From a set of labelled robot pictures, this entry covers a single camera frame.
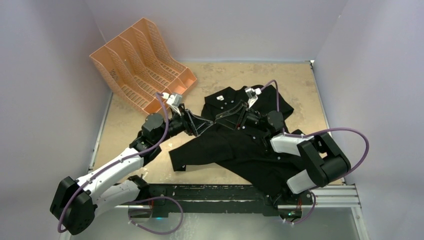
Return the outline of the black button shirt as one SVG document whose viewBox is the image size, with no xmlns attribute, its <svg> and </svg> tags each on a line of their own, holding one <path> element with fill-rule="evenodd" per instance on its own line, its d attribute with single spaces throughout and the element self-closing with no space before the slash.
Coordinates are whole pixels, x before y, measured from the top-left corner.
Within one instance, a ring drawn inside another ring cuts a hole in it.
<svg viewBox="0 0 424 240">
<path fill-rule="evenodd" d="M 247 86 L 235 90 L 231 87 L 204 97 L 201 116 L 215 120 L 240 101 L 247 102 Z M 277 110 L 277 91 L 273 85 L 264 88 L 252 109 L 261 114 Z M 174 171 L 188 165 L 216 163 L 239 175 L 271 197 L 282 194 L 287 180 L 305 170 L 300 156 L 275 153 L 266 150 L 261 134 L 253 128 L 232 130 L 214 124 L 200 136 L 182 146 L 170 150 L 169 156 Z"/>
</svg>

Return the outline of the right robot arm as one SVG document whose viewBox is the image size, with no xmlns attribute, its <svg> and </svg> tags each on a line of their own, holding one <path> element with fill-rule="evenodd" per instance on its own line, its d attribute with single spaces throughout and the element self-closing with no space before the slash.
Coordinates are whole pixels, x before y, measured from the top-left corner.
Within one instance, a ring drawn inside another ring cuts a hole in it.
<svg viewBox="0 0 424 240">
<path fill-rule="evenodd" d="M 311 135 L 287 133 L 283 113 L 278 110 L 261 114 L 241 101 L 219 113 L 215 123 L 234 130 L 261 131 L 260 139 L 267 151 L 300 157 L 302 171 L 287 179 L 287 186 L 280 191 L 282 200 L 288 204 L 298 200 L 302 192 L 324 187 L 351 170 L 350 161 L 328 130 Z"/>
</svg>

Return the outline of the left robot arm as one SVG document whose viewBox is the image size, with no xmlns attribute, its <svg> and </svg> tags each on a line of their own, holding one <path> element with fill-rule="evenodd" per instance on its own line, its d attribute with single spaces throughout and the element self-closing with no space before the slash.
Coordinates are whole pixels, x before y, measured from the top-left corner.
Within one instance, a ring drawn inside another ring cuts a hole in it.
<svg viewBox="0 0 424 240">
<path fill-rule="evenodd" d="M 149 114 L 135 140 L 117 157 L 77 179 L 68 176 L 60 181 L 49 209 L 58 220 L 58 232 L 78 235 L 96 217 L 125 203 L 171 202 L 182 212 L 175 199 L 152 190 L 142 177 L 130 174 L 151 162 L 165 140 L 182 132 L 197 137 L 213 124 L 183 107 L 171 116 Z"/>
</svg>

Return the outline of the orange plastic file organizer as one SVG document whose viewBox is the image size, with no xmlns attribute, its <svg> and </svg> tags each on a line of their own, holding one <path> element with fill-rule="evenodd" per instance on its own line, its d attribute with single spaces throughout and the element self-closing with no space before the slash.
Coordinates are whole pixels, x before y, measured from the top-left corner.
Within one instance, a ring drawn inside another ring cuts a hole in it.
<svg viewBox="0 0 424 240">
<path fill-rule="evenodd" d="M 145 115 L 163 112 L 156 92 L 186 96 L 198 81 L 171 56 L 158 27 L 146 18 L 89 57 L 112 92 Z"/>
</svg>

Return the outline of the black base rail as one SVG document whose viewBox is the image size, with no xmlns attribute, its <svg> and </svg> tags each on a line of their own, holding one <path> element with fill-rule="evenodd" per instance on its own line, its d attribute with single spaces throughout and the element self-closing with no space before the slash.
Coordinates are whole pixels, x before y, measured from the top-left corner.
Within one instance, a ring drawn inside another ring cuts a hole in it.
<svg viewBox="0 0 424 240">
<path fill-rule="evenodd" d="M 154 218 L 178 213 L 176 200 L 183 212 L 198 214 L 261 214 L 265 217 L 301 217 L 302 208 L 313 204 L 311 193 L 270 196 L 249 184 L 169 184 L 153 183 L 145 198 L 150 203 L 124 203 L 133 210 L 152 210 Z"/>
</svg>

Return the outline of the aluminium frame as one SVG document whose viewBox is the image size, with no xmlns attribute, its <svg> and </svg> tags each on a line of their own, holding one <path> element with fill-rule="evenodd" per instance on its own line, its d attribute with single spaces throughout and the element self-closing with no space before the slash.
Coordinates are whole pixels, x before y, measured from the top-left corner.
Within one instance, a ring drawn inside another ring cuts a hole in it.
<svg viewBox="0 0 424 240">
<path fill-rule="evenodd" d="M 354 186 L 283 200 L 252 185 L 152 184 L 152 202 L 111 208 L 64 240 L 367 240 Z"/>
</svg>

